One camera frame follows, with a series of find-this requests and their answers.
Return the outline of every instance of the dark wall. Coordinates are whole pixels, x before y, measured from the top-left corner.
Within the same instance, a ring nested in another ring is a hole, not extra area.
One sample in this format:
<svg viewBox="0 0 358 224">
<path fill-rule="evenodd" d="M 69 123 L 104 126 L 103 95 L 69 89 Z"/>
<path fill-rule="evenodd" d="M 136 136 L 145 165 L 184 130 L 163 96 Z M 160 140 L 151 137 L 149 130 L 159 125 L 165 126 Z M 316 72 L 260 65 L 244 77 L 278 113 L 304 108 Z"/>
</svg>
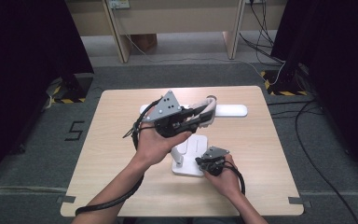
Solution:
<svg viewBox="0 0 358 224">
<path fill-rule="evenodd" d="M 311 3 L 317 7 L 308 14 Z M 316 27 L 304 26 L 307 15 Z M 301 36 L 302 28 L 311 32 Z M 358 1 L 288 1 L 273 53 L 286 60 L 296 50 L 295 60 L 309 67 L 319 99 L 358 160 Z"/>
<path fill-rule="evenodd" d="M 52 80 L 92 72 L 63 0 L 0 1 L 0 161 L 26 138 Z"/>
</svg>

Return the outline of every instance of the gray carpet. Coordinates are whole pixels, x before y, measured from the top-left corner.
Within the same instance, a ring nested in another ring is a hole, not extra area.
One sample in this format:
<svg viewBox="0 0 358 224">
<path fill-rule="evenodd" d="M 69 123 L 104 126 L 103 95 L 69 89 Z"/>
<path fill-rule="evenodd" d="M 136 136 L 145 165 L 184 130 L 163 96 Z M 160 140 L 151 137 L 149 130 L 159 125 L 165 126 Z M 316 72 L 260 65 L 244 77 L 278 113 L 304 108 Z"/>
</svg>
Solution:
<svg viewBox="0 0 358 224">
<path fill-rule="evenodd" d="M 257 70 L 270 69 L 255 64 Z M 268 104 L 308 101 L 312 96 L 271 96 L 262 78 L 244 63 L 142 65 L 95 68 L 85 103 L 55 104 L 40 114 L 24 143 L 26 152 L 6 156 L 0 165 L 0 223 L 69 223 L 60 215 L 65 194 L 101 93 L 112 89 L 201 86 L 260 86 Z M 304 104 L 270 105 L 271 114 L 298 111 Z M 339 135 L 318 103 L 299 117 L 298 133 L 316 166 L 337 188 L 358 217 L 358 163 L 347 153 Z M 274 124 L 301 198 L 307 203 L 299 217 L 266 217 L 269 223 L 354 223 L 334 191 L 311 166 L 296 139 L 296 113 L 273 115 Z M 73 121 L 82 130 L 69 133 Z"/>
</svg>

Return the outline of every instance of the white stand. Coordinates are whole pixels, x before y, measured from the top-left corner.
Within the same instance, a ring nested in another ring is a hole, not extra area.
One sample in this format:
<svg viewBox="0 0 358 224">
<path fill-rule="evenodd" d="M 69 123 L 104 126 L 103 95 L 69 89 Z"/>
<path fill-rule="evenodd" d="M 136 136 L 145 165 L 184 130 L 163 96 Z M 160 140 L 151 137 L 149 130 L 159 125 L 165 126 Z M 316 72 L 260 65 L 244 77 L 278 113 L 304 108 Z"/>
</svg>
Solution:
<svg viewBox="0 0 358 224">
<path fill-rule="evenodd" d="M 191 135 L 184 143 L 171 150 L 173 157 L 172 171 L 176 175 L 203 176 L 196 163 L 208 147 L 208 139 L 204 135 Z"/>
<path fill-rule="evenodd" d="M 142 114 L 147 108 L 147 105 L 141 105 L 139 113 Z M 248 115 L 248 107 L 246 105 L 217 105 L 215 117 L 217 118 L 244 118 Z"/>
</svg>

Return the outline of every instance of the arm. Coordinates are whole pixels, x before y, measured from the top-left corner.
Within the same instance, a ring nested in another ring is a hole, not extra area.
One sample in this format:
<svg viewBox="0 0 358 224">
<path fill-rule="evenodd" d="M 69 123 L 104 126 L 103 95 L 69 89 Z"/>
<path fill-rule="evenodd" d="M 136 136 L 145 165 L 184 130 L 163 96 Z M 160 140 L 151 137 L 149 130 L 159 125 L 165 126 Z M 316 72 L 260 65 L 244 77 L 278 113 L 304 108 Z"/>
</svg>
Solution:
<svg viewBox="0 0 358 224">
<path fill-rule="evenodd" d="M 226 155 L 225 159 L 235 166 L 231 155 Z M 230 200 L 234 207 L 240 212 L 246 224 L 267 223 L 267 221 L 258 214 L 246 196 L 241 193 L 238 177 L 231 170 L 225 168 L 219 176 L 210 175 L 205 172 L 205 177 L 211 181 L 212 185 L 220 194 Z"/>
<path fill-rule="evenodd" d="M 110 202 L 127 193 L 150 166 L 161 162 L 174 146 L 184 142 L 190 135 L 191 133 L 180 133 L 164 138 L 155 129 L 142 130 L 138 150 L 130 163 L 88 205 Z M 113 223 L 123 204 L 79 214 L 73 223 Z"/>
</svg>

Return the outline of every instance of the hand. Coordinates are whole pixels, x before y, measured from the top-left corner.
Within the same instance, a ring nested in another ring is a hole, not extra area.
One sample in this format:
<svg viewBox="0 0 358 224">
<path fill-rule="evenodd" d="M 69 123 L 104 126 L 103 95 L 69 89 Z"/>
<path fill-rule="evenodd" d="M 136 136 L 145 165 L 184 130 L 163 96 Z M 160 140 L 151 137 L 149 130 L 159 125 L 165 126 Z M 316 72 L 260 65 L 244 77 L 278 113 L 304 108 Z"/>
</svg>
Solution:
<svg viewBox="0 0 358 224">
<path fill-rule="evenodd" d="M 234 167 L 237 169 L 237 166 L 232 160 L 232 156 L 227 154 L 225 156 L 225 160 L 231 162 Z M 209 174 L 208 172 L 204 172 L 205 178 L 207 178 L 212 185 L 217 189 L 217 191 L 226 196 L 227 198 L 236 197 L 241 194 L 240 184 L 238 182 L 238 177 L 234 172 L 229 170 L 228 168 L 224 168 L 222 174 L 218 176 L 214 176 Z"/>
<path fill-rule="evenodd" d="M 190 137 L 191 132 L 179 133 L 174 137 L 165 138 L 156 132 L 152 123 L 142 123 L 139 134 L 138 149 L 134 158 L 144 163 L 146 167 L 161 162 L 171 149 Z"/>
</svg>

